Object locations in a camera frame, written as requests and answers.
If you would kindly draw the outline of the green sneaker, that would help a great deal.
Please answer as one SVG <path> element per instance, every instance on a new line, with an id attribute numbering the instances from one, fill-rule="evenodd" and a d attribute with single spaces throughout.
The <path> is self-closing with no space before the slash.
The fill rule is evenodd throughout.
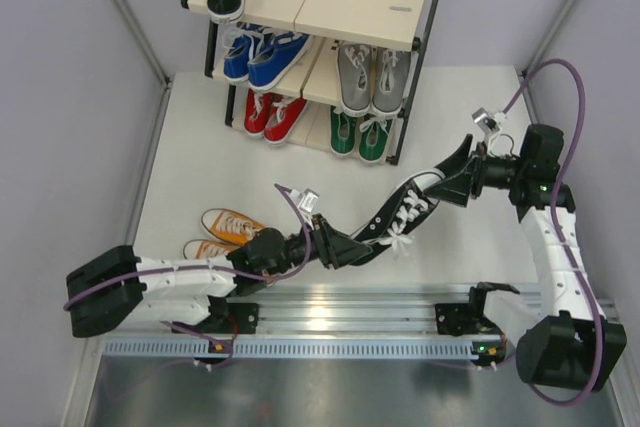
<path id="1" fill-rule="evenodd" d="M 330 147 L 334 154 L 345 157 L 355 147 L 356 118 L 333 106 L 330 111 Z"/>
<path id="2" fill-rule="evenodd" d="M 368 114 L 360 124 L 361 133 L 358 148 L 360 159 L 367 163 L 379 162 L 387 149 L 393 120 Z"/>

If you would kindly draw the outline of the orange sneaker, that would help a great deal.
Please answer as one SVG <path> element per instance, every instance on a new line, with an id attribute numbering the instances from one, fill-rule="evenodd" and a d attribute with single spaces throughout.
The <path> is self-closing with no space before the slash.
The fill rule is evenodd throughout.
<path id="1" fill-rule="evenodd" d="M 214 238 L 234 245 L 251 241 L 265 226 L 254 219 L 230 209 L 209 209 L 200 223 Z"/>
<path id="2" fill-rule="evenodd" d="M 182 250 L 187 260 L 198 260 L 226 256 L 238 249 L 237 245 L 215 240 L 196 239 L 187 242 Z"/>

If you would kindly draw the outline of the grey sneaker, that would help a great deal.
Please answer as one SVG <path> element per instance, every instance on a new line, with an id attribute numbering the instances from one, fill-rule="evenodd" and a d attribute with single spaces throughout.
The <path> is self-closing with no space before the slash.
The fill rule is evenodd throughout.
<path id="1" fill-rule="evenodd" d="M 349 116 L 362 117 L 369 110 L 372 60 L 372 48 L 365 44 L 342 42 L 337 50 L 341 106 Z"/>
<path id="2" fill-rule="evenodd" d="M 376 83 L 372 110 L 378 117 L 399 113 L 411 67 L 411 53 L 380 48 L 376 58 Z"/>

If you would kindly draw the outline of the red sneaker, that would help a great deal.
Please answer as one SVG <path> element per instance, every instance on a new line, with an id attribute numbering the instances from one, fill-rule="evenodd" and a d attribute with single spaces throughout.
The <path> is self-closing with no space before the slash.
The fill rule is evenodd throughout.
<path id="1" fill-rule="evenodd" d="M 264 138 L 271 145 L 283 144 L 306 109 L 307 101 L 302 97 L 278 96 L 272 104 Z"/>
<path id="2" fill-rule="evenodd" d="M 244 130 L 250 137 L 264 134 L 271 115 L 274 94 L 249 90 L 245 106 Z"/>

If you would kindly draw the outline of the blue sneaker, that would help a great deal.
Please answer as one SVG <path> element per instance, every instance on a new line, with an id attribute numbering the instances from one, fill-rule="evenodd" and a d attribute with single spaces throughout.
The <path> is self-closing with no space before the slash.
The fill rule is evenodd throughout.
<path id="1" fill-rule="evenodd" d="M 265 46 L 248 62 L 251 89 L 273 89 L 285 74 L 301 60 L 313 44 L 309 34 L 284 31 L 273 33 Z"/>
<path id="2" fill-rule="evenodd" d="M 227 50 L 223 59 L 223 75 L 231 84 L 247 81 L 248 64 L 265 47 L 271 34 L 257 24 L 230 27 L 223 34 L 223 46 Z"/>

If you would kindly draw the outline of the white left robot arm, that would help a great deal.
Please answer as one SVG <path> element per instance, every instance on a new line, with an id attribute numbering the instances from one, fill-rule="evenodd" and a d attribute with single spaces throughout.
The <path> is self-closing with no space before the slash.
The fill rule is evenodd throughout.
<path id="1" fill-rule="evenodd" d="M 319 214 L 297 234 L 286 237 L 265 228 L 245 245 L 213 258 L 150 259 L 120 245 L 67 275 L 63 309 L 76 338 L 159 324 L 215 333 L 227 323 L 228 298 L 289 279 L 312 261 L 338 269 L 372 251 L 370 243 L 334 229 Z"/>

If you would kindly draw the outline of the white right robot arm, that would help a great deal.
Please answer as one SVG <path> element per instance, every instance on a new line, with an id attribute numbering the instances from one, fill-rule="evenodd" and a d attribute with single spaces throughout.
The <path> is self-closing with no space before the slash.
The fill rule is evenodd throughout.
<path id="1" fill-rule="evenodd" d="M 505 190 L 529 244 L 540 292 L 540 310 L 522 302 L 515 288 L 486 284 L 467 308 L 476 331 L 499 327 L 515 346 L 520 379 L 532 386 L 600 391 L 626 345 L 624 327 L 606 319 L 594 298 L 576 237 L 571 189 L 559 182 L 564 134 L 532 124 L 518 154 L 497 157 L 466 135 L 438 164 L 445 177 L 428 197 L 461 207 L 486 188 Z"/>

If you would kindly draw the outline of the beige three-tier shoe shelf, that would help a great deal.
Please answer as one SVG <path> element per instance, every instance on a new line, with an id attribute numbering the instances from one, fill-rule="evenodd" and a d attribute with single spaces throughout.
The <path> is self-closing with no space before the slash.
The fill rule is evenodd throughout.
<path id="1" fill-rule="evenodd" d="M 226 83 L 225 122 L 243 132 L 247 95 L 253 89 L 248 80 L 231 84 L 225 79 L 223 59 L 227 50 L 223 46 L 223 34 L 230 27 L 257 24 L 266 27 L 271 35 L 292 31 L 313 37 L 311 48 L 273 89 L 256 91 L 271 92 L 274 100 L 278 96 L 290 96 L 302 97 L 307 101 L 304 113 L 284 143 L 293 142 L 332 152 L 330 111 L 333 106 L 342 109 L 336 68 L 337 50 L 342 42 L 370 46 L 373 55 L 370 70 L 371 103 L 364 116 L 355 117 L 355 147 L 345 157 L 360 159 L 360 124 L 366 115 L 375 115 L 372 99 L 378 50 L 387 48 L 410 52 L 411 67 L 402 107 L 395 116 L 385 117 L 393 120 L 393 126 L 384 157 L 376 162 L 393 165 L 399 162 L 403 150 L 438 3 L 439 0 L 246 0 L 244 13 L 239 20 L 216 24 L 209 17 L 206 0 L 181 0 L 184 9 L 209 19 L 205 73 L 209 78 Z"/>

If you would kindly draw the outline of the aluminium mounting rail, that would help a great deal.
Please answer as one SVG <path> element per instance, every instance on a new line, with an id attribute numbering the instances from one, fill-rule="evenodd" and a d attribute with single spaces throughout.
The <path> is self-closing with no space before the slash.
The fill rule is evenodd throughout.
<path id="1" fill-rule="evenodd" d="M 461 362 L 490 369 L 546 315 L 579 318 L 579 287 L 557 299 L 532 284 L 363 290 L 281 286 L 245 298 L 146 300 L 97 338 L 115 358 L 362 359 Z"/>

